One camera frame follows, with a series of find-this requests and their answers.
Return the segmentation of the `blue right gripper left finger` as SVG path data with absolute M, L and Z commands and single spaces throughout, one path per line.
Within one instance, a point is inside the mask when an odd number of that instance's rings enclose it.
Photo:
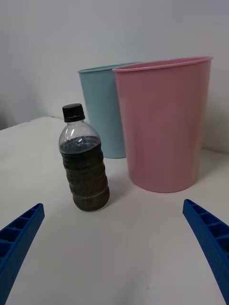
M 42 203 L 0 231 L 0 304 L 4 305 L 21 265 L 44 219 Z

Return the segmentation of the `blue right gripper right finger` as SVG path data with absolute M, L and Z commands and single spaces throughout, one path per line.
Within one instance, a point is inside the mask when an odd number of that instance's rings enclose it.
M 183 215 L 229 304 L 229 226 L 190 199 L 184 201 Z

